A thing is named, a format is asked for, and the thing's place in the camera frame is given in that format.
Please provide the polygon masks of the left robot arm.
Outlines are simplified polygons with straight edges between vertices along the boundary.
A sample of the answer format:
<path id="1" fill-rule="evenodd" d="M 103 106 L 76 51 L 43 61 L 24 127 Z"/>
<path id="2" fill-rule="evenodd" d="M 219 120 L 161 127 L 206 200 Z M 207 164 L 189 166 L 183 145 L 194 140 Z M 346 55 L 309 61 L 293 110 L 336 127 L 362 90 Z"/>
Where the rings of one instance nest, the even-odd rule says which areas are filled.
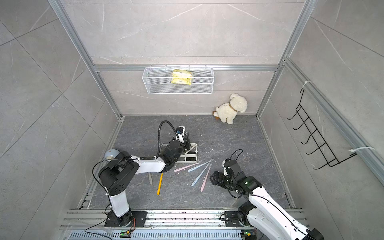
<path id="1" fill-rule="evenodd" d="M 161 129 L 168 124 L 175 137 L 161 152 Z M 112 207 L 105 222 L 107 228 L 135 227 L 137 220 L 127 200 L 126 189 L 134 176 L 145 173 L 165 173 L 172 169 L 185 150 L 191 148 L 184 126 L 175 128 L 169 121 L 162 121 L 158 129 L 158 151 L 154 157 L 137 157 L 120 152 L 99 171 L 99 183 L 106 191 Z"/>

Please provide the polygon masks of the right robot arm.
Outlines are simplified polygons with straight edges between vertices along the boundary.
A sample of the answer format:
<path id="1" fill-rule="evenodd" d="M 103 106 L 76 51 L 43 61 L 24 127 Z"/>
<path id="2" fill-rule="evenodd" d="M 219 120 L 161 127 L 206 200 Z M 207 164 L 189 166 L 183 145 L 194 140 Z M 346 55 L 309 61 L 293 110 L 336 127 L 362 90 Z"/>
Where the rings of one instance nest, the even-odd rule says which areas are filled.
<path id="1" fill-rule="evenodd" d="M 229 227 L 256 228 L 270 240 L 323 240 L 317 230 L 310 230 L 284 210 L 266 191 L 262 184 L 241 170 L 235 154 L 223 161 L 224 171 L 215 171 L 210 176 L 212 185 L 219 186 L 236 199 L 244 197 L 247 201 L 237 211 L 226 211 L 222 221 Z"/>

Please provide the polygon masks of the white toothbrush holder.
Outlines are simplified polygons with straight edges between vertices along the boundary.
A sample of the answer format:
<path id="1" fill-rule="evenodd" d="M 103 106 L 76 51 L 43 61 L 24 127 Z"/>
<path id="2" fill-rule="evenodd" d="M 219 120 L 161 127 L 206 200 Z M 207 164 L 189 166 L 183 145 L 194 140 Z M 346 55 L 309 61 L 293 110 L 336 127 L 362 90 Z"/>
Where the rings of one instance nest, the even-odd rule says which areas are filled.
<path id="1" fill-rule="evenodd" d="M 183 145 L 177 141 L 161 144 L 160 152 L 157 156 L 157 160 L 163 161 L 168 165 L 176 163 L 196 163 L 197 158 L 197 144 L 187 143 Z"/>

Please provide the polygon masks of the light blue toothbrush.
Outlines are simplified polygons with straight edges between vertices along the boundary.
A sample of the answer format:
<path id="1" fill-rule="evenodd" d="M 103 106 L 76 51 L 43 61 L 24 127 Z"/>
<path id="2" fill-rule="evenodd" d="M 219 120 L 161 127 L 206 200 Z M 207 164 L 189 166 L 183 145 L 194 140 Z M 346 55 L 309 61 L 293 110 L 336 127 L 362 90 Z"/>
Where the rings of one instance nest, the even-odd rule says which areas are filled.
<path id="1" fill-rule="evenodd" d="M 210 162 L 212 162 L 212 160 L 210 160 L 210 161 L 206 161 L 206 162 L 204 162 L 204 163 L 202 163 L 202 164 L 200 164 L 200 165 L 198 165 L 198 166 L 196 166 L 196 167 L 193 167 L 193 168 L 189 169 L 188 172 L 192 172 L 192 171 L 194 171 L 194 170 L 196 170 L 196 169 L 198 169 L 198 168 L 200 168 L 200 167 L 202 167 L 202 166 L 207 165 L 207 164 L 210 163 Z"/>
<path id="2" fill-rule="evenodd" d="M 199 179 L 202 177 L 203 173 L 205 172 L 205 170 L 209 167 L 210 165 L 207 165 L 203 170 L 202 172 L 195 178 L 195 180 L 192 182 L 191 186 L 195 186 L 196 183 L 199 181 Z"/>

